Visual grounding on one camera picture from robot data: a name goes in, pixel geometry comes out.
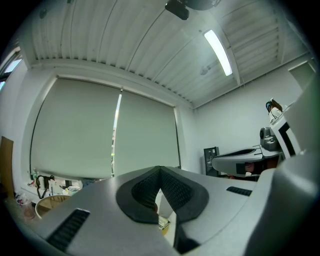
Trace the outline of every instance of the gray plastic surface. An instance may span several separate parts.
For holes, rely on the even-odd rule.
[[[320,150],[319,84],[319,75],[315,75],[297,101],[284,113],[302,151]]]
[[[182,224],[186,235],[203,245],[228,227],[252,198],[259,197],[260,202],[255,202],[254,207],[247,210],[247,214],[252,217],[262,212],[273,173],[267,171],[268,175],[263,175],[258,182],[252,182],[210,177],[169,168],[200,183],[209,192],[209,202],[200,216]],[[48,212],[37,233],[47,239],[75,208],[80,208],[89,211],[90,215],[71,241],[66,250],[67,254],[92,255],[94,252],[95,255],[179,255],[159,232],[158,225],[134,222],[121,211],[116,202],[116,191],[123,183],[150,169],[129,172],[85,187]],[[265,189],[261,197],[259,188],[263,184]],[[249,197],[232,193],[226,190],[230,186],[253,192]],[[253,229],[256,224],[255,218],[250,218],[250,223]],[[248,227],[246,229],[249,237],[252,230]],[[202,246],[193,251],[202,250]]]
[[[261,146],[268,151],[275,151],[280,148],[279,142],[275,135],[267,136],[263,139],[260,139]]]
[[[225,156],[232,153],[240,152],[242,150],[254,150],[254,151],[249,154]],[[238,176],[238,177],[245,177],[244,174],[237,173],[237,164],[244,164],[246,162],[248,163],[259,162],[262,159],[263,159],[263,155],[262,155],[260,146],[247,147],[247,148],[242,148],[240,150],[231,151],[227,154],[221,154],[218,157],[214,157],[212,159],[212,167],[219,172],[223,172],[223,173]]]
[[[264,211],[274,172],[275,169],[263,171],[251,195],[249,197],[242,195],[242,197],[246,197],[247,200],[243,206],[234,213],[233,218],[225,223],[217,233],[212,234],[210,240],[188,252],[186,255],[244,255],[250,236]]]
[[[246,255],[274,255],[286,244],[318,200],[319,165],[319,152],[296,155],[280,165],[274,174],[265,210],[251,235]],[[317,236],[317,232],[314,226],[314,233],[302,236]]]
[[[276,156],[280,156],[283,153],[281,149],[275,150],[275,151],[269,151],[264,149],[263,147],[260,147],[260,148],[261,148],[262,156],[265,159],[274,158]]]

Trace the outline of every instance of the black rubber pad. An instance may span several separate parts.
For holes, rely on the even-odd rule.
[[[75,209],[67,219],[52,233],[47,242],[60,251],[65,252],[90,212]]]
[[[122,184],[116,192],[116,202],[132,220],[158,224],[158,214],[154,211],[154,206],[159,189],[180,223],[198,217],[209,201],[209,193],[202,185],[165,166],[155,166]]]
[[[237,193],[240,195],[244,195],[249,197],[251,195],[252,190],[248,190],[248,189],[244,189],[244,188],[240,188],[240,187],[235,187],[235,186],[230,186],[226,189],[227,191],[233,192],[233,193]]]

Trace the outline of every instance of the white wall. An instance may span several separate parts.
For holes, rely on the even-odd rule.
[[[28,180],[32,132],[41,104],[55,80],[52,70],[31,69],[23,61],[15,68],[0,94],[0,136],[13,141],[14,190]]]
[[[123,87],[128,89],[131,87],[128,80],[110,74],[104,75],[99,71],[84,69],[83,66],[81,68],[37,67],[27,70],[26,64],[21,61],[7,79],[0,93],[0,137],[5,136],[13,141],[12,177],[15,192],[27,187],[30,169],[30,145],[34,124],[41,105],[57,76],[87,78],[88,81],[92,82],[104,82],[113,86],[123,84]],[[150,95],[152,93],[150,88],[136,82],[132,83],[132,88],[134,92],[141,92],[141,94]],[[161,100],[159,91],[154,92],[154,98]],[[193,123],[193,111],[185,106],[181,106],[180,109],[185,110],[183,117],[180,117],[179,113],[177,115],[177,118],[182,120],[180,124],[185,122],[185,126],[188,126],[189,122]],[[185,152],[181,156],[181,162],[187,170],[198,172],[195,163],[190,160],[193,156],[191,151],[194,148],[191,145],[193,143],[192,136],[195,132],[186,128],[184,135],[184,133],[181,133],[182,129],[179,124],[177,128],[178,136],[182,141],[185,141],[184,145],[189,147],[185,149],[184,146],[180,146],[180,150]]]
[[[194,111],[186,107],[175,108],[179,140],[181,169],[200,174],[200,151]]]
[[[220,154],[225,154],[258,145],[260,129],[270,125],[266,102],[273,97],[288,105],[302,93],[288,68],[278,68],[197,108],[199,147],[219,147]]]

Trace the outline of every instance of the black vent grille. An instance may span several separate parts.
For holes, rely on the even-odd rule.
[[[194,196],[195,192],[190,186],[173,178],[170,173],[162,171],[160,177],[163,194],[174,211],[183,207]]]
[[[240,187],[235,187],[235,186],[230,186],[226,189],[227,191],[233,192],[233,193],[237,193],[240,195],[244,195],[249,197],[251,195],[252,190],[248,190],[248,189],[244,189],[244,188],[240,188]]]
[[[132,196],[139,203],[153,209],[160,189],[159,170],[149,175],[132,188]]]
[[[47,242],[60,251],[65,252],[90,212],[75,209],[68,218],[52,233]]]

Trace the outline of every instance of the white ceiling panel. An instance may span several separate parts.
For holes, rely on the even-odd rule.
[[[29,23],[29,50],[35,59],[28,61],[72,59],[113,66],[198,105],[208,95],[236,88],[239,80],[247,82],[243,77],[257,69],[307,52],[289,25],[281,25],[279,12],[267,0],[222,0],[208,11],[190,9],[188,20],[165,10],[166,2],[45,2]],[[225,76],[204,38],[210,29],[225,44],[235,75]]]

